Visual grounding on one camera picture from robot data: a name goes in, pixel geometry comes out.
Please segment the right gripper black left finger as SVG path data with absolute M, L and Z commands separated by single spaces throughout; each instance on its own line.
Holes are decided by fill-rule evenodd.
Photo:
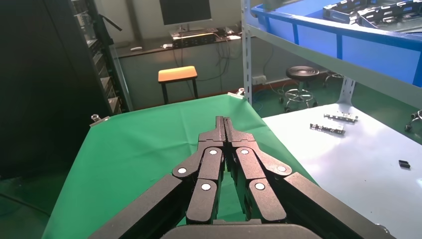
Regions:
M 209 224 L 216 218 L 224 172 L 224 118 L 198 138 L 195 153 L 153 184 L 90 235 L 92 239 L 159 239 L 185 218 Z

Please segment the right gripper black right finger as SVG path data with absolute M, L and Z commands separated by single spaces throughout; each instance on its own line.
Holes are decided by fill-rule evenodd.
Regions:
M 252 134 L 224 118 L 227 163 L 248 219 L 304 227 L 320 239 L 390 239 L 382 226 L 263 152 Z

